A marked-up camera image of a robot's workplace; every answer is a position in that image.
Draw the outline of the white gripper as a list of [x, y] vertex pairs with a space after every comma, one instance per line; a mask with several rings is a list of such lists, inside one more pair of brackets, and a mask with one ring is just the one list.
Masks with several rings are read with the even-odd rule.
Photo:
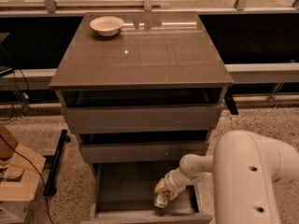
[[164, 179], [161, 178], [155, 186], [155, 193], [160, 193], [168, 189], [170, 192], [169, 201], [177, 198], [178, 193], [181, 193], [187, 186], [191, 185], [193, 178], [183, 174], [179, 168], [168, 172]]

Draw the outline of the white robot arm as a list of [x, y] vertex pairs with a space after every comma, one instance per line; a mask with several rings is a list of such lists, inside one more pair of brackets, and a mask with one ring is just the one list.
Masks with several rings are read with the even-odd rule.
[[179, 167], [157, 183], [154, 205], [166, 207], [210, 175], [217, 224], [280, 224], [273, 185], [299, 179], [299, 152], [257, 133], [228, 132], [211, 156], [183, 156]]

